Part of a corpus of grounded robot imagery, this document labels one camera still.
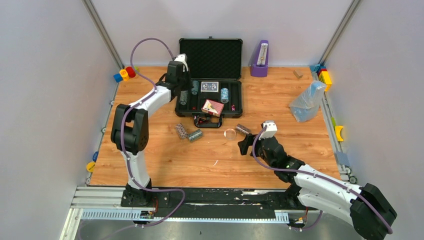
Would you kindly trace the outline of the red playing card box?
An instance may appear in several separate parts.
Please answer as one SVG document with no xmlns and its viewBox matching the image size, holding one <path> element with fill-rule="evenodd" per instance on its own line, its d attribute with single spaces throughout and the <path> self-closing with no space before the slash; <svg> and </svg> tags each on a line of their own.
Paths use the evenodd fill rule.
<svg viewBox="0 0 424 240">
<path fill-rule="evenodd" d="M 201 111 L 206 113 L 206 114 L 213 115 L 215 117 L 219 117 L 222 114 L 224 106 L 225 105 L 221 102 L 206 99 L 202 108 L 201 108 Z"/>
</svg>

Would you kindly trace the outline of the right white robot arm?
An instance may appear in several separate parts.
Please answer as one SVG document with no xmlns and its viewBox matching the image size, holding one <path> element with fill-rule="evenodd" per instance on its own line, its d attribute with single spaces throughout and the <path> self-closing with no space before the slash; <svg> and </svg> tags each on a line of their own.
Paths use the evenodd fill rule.
<svg viewBox="0 0 424 240">
<path fill-rule="evenodd" d="M 381 190 L 371 184 L 352 184 L 330 177 L 286 153 L 275 137 L 258 139 L 248 134 L 237 143 L 240 154 L 250 156 L 289 183 L 286 204 L 318 209 L 350 224 L 365 240 L 383 240 L 392 234 L 397 213 Z"/>
</svg>

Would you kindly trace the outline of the light blue chip stack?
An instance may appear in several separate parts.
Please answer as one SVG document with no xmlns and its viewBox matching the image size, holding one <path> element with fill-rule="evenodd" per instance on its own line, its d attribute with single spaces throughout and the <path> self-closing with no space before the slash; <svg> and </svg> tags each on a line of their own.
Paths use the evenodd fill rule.
<svg viewBox="0 0 424 240">
<path fill-rule="evenodd" d="M 229 102 L 229 89 L 228 88 L 222 88 L 220 90 L 220 101 L 223 104 L 227 104 Z"/>
</svg>

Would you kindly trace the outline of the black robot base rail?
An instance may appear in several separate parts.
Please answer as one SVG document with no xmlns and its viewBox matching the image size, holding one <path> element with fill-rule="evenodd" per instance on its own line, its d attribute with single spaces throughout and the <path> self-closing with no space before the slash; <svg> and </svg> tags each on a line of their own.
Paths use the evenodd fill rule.
<svg viewBox="0 0 424 240">
<path fill-rule="evenodd" d="M 70 207 L 79 209 L 83 220 L 128 220 L 152 224 L 265 223 L 292 224 L 314 220 L 315 208 L 290 200 L 283 189 L 184 188 L 153 192 L 148 203 L 130 197 L 124 187 L 80 186 Z"/>
</svg>

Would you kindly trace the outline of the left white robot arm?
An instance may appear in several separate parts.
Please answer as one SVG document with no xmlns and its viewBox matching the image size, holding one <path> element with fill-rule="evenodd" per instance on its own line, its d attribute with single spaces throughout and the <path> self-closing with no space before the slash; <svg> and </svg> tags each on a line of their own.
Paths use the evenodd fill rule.
<svg viewBox="0 0 424 240">
<path fill-rule="evenodd" d="M 179 54 L 168 63 L 167 72 L 148 94 L 130 105 L 119 104 L 115 109 L 111 141 L 125 159 L 128 183 L 124 196 L 133 197 L 142 207 L 153 201 L 144 153 L 149 140 L 149 117 L 191 87 L 187 56 Z"/>
</svg>

